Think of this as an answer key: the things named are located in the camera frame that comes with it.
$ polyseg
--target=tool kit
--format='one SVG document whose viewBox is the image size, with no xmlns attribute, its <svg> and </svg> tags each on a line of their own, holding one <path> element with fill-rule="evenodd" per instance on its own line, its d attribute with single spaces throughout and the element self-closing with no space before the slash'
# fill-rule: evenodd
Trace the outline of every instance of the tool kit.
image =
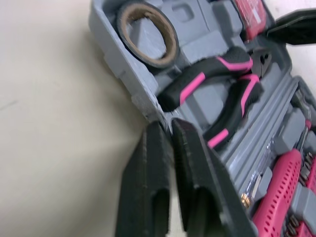
<svg viewBox="0 0 316 237">
<path fill-rule="evenodd" d="M 189 237 L 316 236 L 316 101 L 285 47 L 316 42 L 315 12 L 92 2 L 104 60 L 149 122 L 122 176 L 117 237 L 166 236 L 173 167 Z"/>
</svg>

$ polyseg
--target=plier handle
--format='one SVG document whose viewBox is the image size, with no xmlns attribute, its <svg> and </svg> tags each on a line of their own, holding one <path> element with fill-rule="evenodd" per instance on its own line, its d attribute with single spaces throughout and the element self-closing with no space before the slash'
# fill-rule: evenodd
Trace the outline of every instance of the plier handle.
<svg viewBox="0 0 316 237">
<path fill-rule="evenodd" d="M 219 150 L 232 138 L 249 106 L 262 94 L 260 79 L 266 73 L 271 59 L 268 49 L 257 48 L 246 52 L 234 46 L 221 56 L 202 59 L 189 66 L 158 96 L 158 101 L 165 112 L 171 112 L 181 106 L 206 79 L 210 81 L 219 76 L 237 79 L 230 87 L 219 117 L 204 133 L 208 146 Z"/>
</svg>

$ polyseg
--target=black electrical tape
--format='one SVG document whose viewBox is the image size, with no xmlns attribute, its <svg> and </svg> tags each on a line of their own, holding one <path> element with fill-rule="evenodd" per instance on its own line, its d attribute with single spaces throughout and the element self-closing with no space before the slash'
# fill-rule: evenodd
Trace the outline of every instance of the black electrical tape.
<svg viewBox="0 0 316 237">
<path fill-rule="evenodd" d="M 166 53 L 160 59 L 148 57 L 132 42 L 127 32 L 128 24 L 141 18 L 150 19 L 160 31 L 166 45 Z M 162 11 L 146 2 L 132 1 L 121 7 L 117 16 L 118 34 L 126 48 L 144 64 L 153 68 L 167 68 L 175 63 L 179 55 L 177 33 Z"/>
</svg>

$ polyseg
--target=pink tool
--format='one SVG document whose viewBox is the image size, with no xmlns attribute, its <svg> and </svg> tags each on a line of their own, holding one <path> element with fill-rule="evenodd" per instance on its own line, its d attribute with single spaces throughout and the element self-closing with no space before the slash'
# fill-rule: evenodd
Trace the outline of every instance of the pink tool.
<svg viewBox="0 0 316 237">
<path fill-rule="evenodd" d="M 260 237 L 281 236 L 282 224 L 298 184 L 301 163 L 301 153 L 297 149 L 277 161 L 267 194 L 253 217 Z"/>
</svg>

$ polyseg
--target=beige floor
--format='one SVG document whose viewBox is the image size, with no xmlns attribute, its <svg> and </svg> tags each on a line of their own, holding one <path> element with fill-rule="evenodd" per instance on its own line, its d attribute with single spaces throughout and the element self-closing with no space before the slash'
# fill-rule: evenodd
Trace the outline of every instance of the beige floor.
<svg viewBox="0 0 316 237">
<path fill-rule="evenodd" d="M 316 7 L 267 2 L 275 16 Z M 146 123 L 102 61 L 89 5 L 0 0 L 0 237 L 113 235 L 120 174 Z M 290 52 L 316 95 L 316 47 Z M 182 236 L 173 207 L 171 236 Z"/>
</svg>

